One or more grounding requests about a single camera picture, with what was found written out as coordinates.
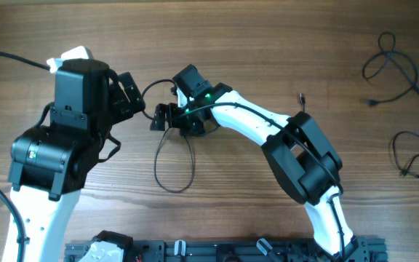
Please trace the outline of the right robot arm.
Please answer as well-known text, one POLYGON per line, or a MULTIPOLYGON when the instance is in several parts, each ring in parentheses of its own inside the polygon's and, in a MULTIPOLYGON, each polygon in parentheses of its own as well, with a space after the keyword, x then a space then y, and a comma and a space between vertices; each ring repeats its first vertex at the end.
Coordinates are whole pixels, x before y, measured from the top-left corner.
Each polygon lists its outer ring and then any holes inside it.
POLYGON ((245 100, 224 83, 211 85, 194 65, 171 80, 176 103, 159 104, 151 130, 179 129, 184 137, 208 135, 206 121, 242 134, 261 147, 283 191, 303 205, 314 241, 331 261, 347 261, 354 233, 340 205, 343 163, 315 120, 305 111, 277 114, 245 100))

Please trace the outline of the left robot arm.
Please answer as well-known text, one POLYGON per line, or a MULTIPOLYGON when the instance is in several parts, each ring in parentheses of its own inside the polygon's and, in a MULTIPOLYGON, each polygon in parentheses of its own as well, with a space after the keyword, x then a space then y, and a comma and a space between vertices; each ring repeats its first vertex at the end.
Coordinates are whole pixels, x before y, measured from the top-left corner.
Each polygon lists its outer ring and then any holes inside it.
POLYGON ((88 172, 103 162, 112 126, 145 109, 130 73, 93 59, 53 59, 55 98, 11 147, 12 216, 3 261, 57 261, 88 172))

